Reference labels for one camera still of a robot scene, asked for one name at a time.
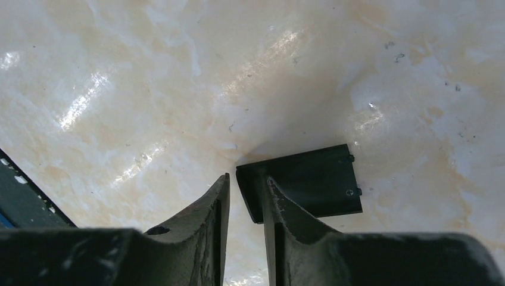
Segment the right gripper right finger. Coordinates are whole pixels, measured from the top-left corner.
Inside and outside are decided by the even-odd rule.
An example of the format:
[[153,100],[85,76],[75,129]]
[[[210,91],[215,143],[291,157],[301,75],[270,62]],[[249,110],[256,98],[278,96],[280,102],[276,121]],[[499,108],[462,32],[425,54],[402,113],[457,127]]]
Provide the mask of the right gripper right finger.
[[503,285],[489,251],[461,233],[342,233],[263,187],[270,285]]

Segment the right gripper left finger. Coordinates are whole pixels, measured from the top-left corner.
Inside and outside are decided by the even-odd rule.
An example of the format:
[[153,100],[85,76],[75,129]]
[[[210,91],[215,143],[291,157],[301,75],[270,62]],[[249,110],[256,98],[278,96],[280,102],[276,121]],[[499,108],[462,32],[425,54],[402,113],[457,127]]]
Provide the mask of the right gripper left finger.
[[230,177],[146,232],[39,228],[1,232],[2,285],[222,285]]

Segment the black battery cover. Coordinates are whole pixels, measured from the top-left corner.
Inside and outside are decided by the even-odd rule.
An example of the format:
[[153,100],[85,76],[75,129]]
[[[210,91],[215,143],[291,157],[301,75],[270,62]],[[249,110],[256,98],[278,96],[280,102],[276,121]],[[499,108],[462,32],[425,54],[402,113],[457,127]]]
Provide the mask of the black battery cover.
[[315,217],[363,211],[355,157],[341,144],[237,166],[236,179],[251,219],[262,224],[263,184],[271,176],[284,194]]

